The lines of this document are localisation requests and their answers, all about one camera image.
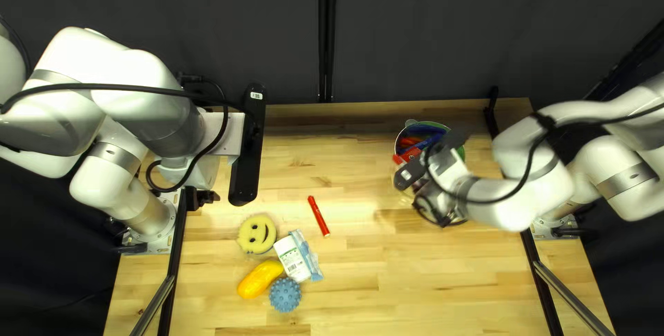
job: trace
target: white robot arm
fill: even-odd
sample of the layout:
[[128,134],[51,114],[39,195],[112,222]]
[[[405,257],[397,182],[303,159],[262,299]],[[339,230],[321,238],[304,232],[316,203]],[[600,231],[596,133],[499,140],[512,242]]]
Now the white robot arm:
[[[628,221],[658,213],[664,210],[662,103],[664,74],[610,102],[544,108],[495,138],[494,158],[505,179],[473,177],[453,146],[433,146],[419,159],[433,182],[417,189],[414,206],[439,220],[472,219],[510,231],[527,229],[536,217],[557,221],[601,196]],[[549,128],[579,123],[604,123],[612,135],[586,144],[565,167],[544,137]],[[403,184],[402,171],[397,184]]]
[[[102,87],[78,90],[79,85],[99,84]],[[49,85],[69,90],[30,94]],[[152,93],[108,90],[111,85],[152,87]],[[134,177],[148,149],[161,161],[155,164],[165,179],[209,190],[219,168],[218,155],[237,160],[245,150],[243,139],[253,140],[247,135],[254,134],[249,129],[262,125],[262,116],[256,121],[255,111],[247,121],[244,113],[228,113],[227,108],[224,113],[197,108],[190,98],[206,97],[184,92],[156,56],[83,28],[68,27],[54,36],[19,94],[23,94],[20,100],[14,95],[1,109],[0,157],[58,178],[84,156],[71,180],[71,195],[122,221],[143,242],[165,238],[175,210],[169,200],[157,199]],[[263,94],[259,87],[251,90],[254,99],[260,96],[264,112]],[[233,173],[244,177],[235,191],[239,196],[229,193],[235,205],[256,197],[261,136],[252,144],[253,173],[236,171],[235,167],[246,166],[246,159],[233,163]],[[232,178],[232,188],[237,178]]]

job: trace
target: smiley face sponge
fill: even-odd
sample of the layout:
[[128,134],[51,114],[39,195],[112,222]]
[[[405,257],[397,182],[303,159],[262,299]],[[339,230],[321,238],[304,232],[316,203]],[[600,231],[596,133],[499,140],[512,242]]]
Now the smiley face sponge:
[[253,216],[242,223],[237,242],[247,254],[263,254],[277,241],[277,228],[267,216]]

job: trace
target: green container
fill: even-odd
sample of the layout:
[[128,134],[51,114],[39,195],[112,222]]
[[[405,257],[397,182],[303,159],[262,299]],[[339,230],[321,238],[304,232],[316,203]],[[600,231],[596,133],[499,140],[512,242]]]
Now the green container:
[[[434,121],[407,120],[406,121],[406,126],[401,130],[399,135],[396,136],[396,140],[394,141],[394,154],[396,154],[396,152],[397,152],[399,139],[403,136],[406,129],[409,126],[414,125],[416,123],[433,126],[435,128],[444,129],[447,132],[450,132],[452,130],[451,128],[448,128],[447,126],[443,125],[442,123],[438,123],[438,122],[434,122]],[[461,145],[459,148],[457,148],[457,153],[459,154],[459,157],[461,158],[461,160],[463,162],[465,162],[465,149],[463,148],[463,145]]]

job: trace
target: dark backdrop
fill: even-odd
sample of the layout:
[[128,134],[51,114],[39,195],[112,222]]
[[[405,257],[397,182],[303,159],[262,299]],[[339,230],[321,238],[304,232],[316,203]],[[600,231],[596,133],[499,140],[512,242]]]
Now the dark backdrop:
[[338,0],[339,102],[579,99],[664,15],[662,0]]
[[58,30],[82,26],[160,57],[173,72],[248,82],[274,102],[317,99],[317,0],[0,0],[33,61]]
[[54,180],[0,161],[0,334],[101,335],[119,255],[107,216]]

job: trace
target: wooden table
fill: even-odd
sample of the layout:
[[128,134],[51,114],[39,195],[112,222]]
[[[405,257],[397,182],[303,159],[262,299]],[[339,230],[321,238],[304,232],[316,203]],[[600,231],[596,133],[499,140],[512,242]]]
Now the wooden table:
[[[471,133],[469,169],[501,177],[481,112],[486,103],[269,106],[258,198],[231,206],[225,200],[230,168],[222,164],[214,187],[222,201],[189,214],[171,335],[547,335],[518,234],[472,221],[440,229],[423,221],[411,208],[412,197],[392,186],[394,137],[409,118]],[[497,105],[502,125],[530,111],[527,99]],[[308,195],[325,216],[327,239]],[[246,255],[234,240],[240,223],[257,213],[269,213],[280,236],[300,228],[320,256],[325,279],[303,283],[302,302],[290,314],[273,310],[267,293],[251,300],[236,294],[245,274],[274,257]],[[580,242],[569,240],[561,251],[557,243],[548,242],[543,259],[566,257],[553,271],[562,271],[561,279],[608,319]],[[168,259],[121,258],[105,335],[131,331],[165,277]],[[590,334],[568,317],[564,304],[559,311],[566,335]],[[157,323],[155,318],[146,335],[156,334]]]

